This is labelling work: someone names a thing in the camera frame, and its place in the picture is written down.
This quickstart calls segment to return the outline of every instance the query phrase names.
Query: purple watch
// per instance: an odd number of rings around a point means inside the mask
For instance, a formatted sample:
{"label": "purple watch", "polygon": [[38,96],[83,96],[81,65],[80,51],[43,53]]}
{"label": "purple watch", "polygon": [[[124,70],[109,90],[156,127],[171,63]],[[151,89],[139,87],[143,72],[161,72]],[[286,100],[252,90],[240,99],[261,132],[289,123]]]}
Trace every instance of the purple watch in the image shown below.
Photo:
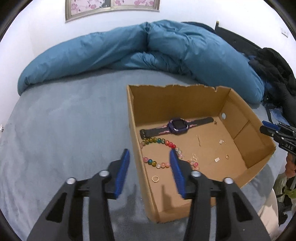
{"label": "purple watch", "polygon": [[191,120],[191,121],[186,121],[182,118],[174,118],[174,119],[171,119],[167,125],[156,127],[153,129],[148,129],[148,130],[145,130],[145,129],[140,130],[140,136],[142,140],[144,140],[145,138],[151,138],[151,137],[160,136],[160,135],[169,134],[169,133],[180,135],[180,134],[186,133],[189,128],[201,126],[211,122],[214,122],[214,119],[212,117]]}

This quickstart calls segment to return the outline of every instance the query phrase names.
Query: ring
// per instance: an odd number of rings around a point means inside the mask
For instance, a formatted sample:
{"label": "ring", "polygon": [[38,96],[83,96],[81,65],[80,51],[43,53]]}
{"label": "ring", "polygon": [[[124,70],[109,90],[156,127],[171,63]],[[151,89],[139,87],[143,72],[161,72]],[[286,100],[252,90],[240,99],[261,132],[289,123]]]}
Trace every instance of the ring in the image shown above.
{"label": "ring", "polygon": [[153,177],[152,177],[152,181],[155,182],[155,183],[157,183],[157,182],[159,181],[159,177],[158,177],[158,176],[153,176]]}

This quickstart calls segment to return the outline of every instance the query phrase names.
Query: watch face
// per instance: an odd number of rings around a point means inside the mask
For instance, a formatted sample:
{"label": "watch face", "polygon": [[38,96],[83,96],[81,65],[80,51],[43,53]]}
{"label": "watch face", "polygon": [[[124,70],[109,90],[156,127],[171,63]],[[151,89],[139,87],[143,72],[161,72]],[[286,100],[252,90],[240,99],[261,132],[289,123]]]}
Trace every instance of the watch face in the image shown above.
{"label": "watch face", "polygon": [[184,120],[174,120],[172,121],[173,127],[177,130],[187,127],[187,123]]}

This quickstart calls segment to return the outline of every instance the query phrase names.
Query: blue comforter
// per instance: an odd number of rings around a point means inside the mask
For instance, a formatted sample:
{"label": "blue comforter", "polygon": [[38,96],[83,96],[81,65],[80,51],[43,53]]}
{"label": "blue comforter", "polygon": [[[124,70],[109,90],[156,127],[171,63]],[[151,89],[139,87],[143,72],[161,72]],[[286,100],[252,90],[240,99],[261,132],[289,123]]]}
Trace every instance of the blue comforter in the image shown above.
{"label": "blue comforter", "polygon": [[245,101],[259,103],[264,83],[248,61],[203,27],[162,20],[80,36],[48,49],[24,69],[18,93],[32,84],[105,67],[186,75],[201,84],[231,87]]}

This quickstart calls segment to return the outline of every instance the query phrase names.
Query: gray bed sheet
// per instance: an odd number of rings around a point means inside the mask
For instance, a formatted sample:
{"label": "gray bed sheet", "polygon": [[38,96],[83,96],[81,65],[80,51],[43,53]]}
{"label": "gray bed sheet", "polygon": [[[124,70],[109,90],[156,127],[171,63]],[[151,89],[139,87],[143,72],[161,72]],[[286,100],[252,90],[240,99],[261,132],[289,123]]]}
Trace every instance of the gray bed sheet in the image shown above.
{"label": "gray bed sheet", "polygon": [[[151,70],[101,70],[35,85],[17,102],[0,140],[0,209],[26,240],[39,215],[68,177],[90,178],[132,151],[126,85],[196,84],[186,77]],[[262,105],[253,107],[268,120]],[[286,152],[277,148],[245,187],[256,211],[264,204]],[[116,240],[183,240],[187,219],[165,224],[146,217],[133,155],[122,195],[109,201]],[[87,200],[84,240],[89,240]],[[215,239],[215,207],[211,240]]]}

